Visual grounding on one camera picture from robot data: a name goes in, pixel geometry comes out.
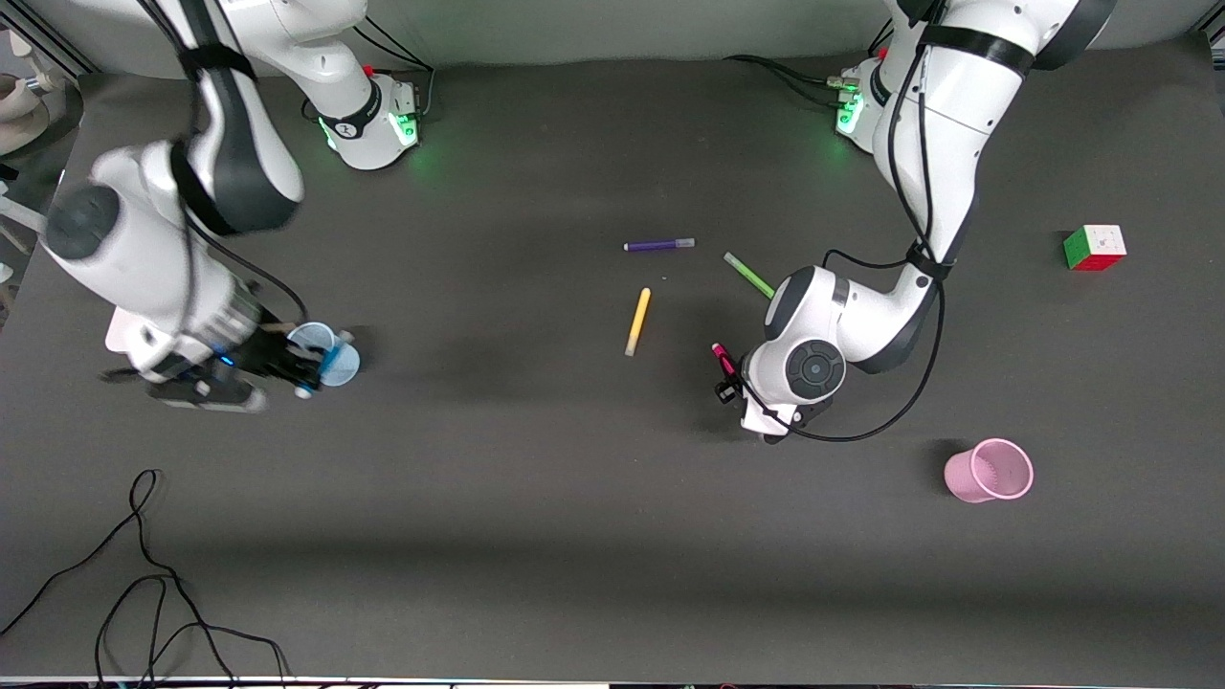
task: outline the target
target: marker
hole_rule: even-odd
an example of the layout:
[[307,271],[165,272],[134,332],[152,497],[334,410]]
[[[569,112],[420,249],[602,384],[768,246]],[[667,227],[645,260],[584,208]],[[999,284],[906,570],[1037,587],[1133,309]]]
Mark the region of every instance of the marker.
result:
[[714,352],[714,358],[719,359],[719,365],[723,367],[723,373],[728,375],[736,375],[736,367],[731,365],[731,357],[728,356],[728,351],[723,348],[723,345],[715,342],[710,345],[710,351]]
[[745,276],[745,280],[747,280],[748,282],[751,282],[753,284],[753,287],[756,287],[757,289],[760,289],[761,293],[764,294],[767,299],[773,299],[774,298],[774,288],[771,287],[769,284],[766,284],[766,281],[762,280],[762,278],[760,278],[760,277],[757,277],[757,273],[755,273],[753,271],[748,270],[748,266],[746,266],[745,264],[741,264],[740,259],[737,259],[737,257],[735,257],[735,256],[731,255],[731,251],[728,251],[726,254],[724,254],[723,255],[723,260],[728,261],[729,266],[736,268],[736,272],[739,272],[740,275]]
[[692,249],[693,239],[665,239],[663,242],[630,242],[624,244],[626,251],[659,251],[662,249]]
[[642,335],[642,321],[647,320],[647,304],[650,303],[650,288],[643,287],[638,294],[638,310],[633,313],[633,325],[630,326],[630,340],[625,343],[625,356],[632,357],[638,348],[638,336]]

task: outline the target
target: yellow marker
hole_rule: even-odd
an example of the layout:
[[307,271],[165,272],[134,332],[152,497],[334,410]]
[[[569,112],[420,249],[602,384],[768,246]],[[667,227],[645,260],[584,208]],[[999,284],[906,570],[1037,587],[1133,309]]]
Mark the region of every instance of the yellow marker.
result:
[[638,348],[638,336],[642,335],[642,321],[647,320],[647,304],[650,303],[650,288],[643,287],[638,295],[638,310],[633,313],[633,325],[630,326],[630,340],[625,343],[625,356],[632,357]]

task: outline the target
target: rubik's cube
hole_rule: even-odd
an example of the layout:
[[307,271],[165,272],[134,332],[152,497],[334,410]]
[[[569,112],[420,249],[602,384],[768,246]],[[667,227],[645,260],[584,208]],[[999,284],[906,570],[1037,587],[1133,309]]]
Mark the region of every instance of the rubik's cube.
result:
[[1127,255],[1123,230],[1117,224],[1087,224],[1063,242],[1063,254],[1074,271],[1104,271]]

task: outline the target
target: green marker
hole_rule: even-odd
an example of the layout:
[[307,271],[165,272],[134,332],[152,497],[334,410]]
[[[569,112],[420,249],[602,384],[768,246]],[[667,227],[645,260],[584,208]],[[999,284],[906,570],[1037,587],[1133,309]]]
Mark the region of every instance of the green marker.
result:
[[774,288],[771,287],[769,284],[766,284],[766,281],[762,280],[762,278],[760,278],[760,277],[757,277],[757,273],[755,273],[753,271],[748,270],[748,266],[746,266],[745,264],[741,264],[740,259],[737,259],[737,257],[735,257],[735,256],[731,255],[731,251],[728,251],[726,254],[724,254],[723,255],[723,260],[728,261],[729,266],[736,268],[736,272],[739,272],[740,275],[745,276],[745,280],[747,280],[748,282],[753,283],[753,287],[756,287],[757,289],[760,289],[761,293],[764,294],[767,299],[773,299],[774,298]]

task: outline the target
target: green status light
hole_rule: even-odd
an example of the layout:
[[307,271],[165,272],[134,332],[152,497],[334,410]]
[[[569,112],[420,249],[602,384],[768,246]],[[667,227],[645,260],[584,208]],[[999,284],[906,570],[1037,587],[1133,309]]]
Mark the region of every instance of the green status light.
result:
[[417,143],[417,121],[412,115],[397,115],[396,113],[387,113],[387,121],[391,123],[392,130],[396,131],[396,137],[404,146],[412,146]]
[[855,125],[859,124],[859,115],[864,112],[864,96],[856,93],[849,103],[843,103],[842,110],[838,113],[838,131],[843,134],[850,134],[855,131]]
[[323,130],[323,136],[327,137],[327,147],[336,151],[336,141],[332,141],[332,132],[327,130],[327,125],[323,124],[323,118],[318,118],[318,126]]

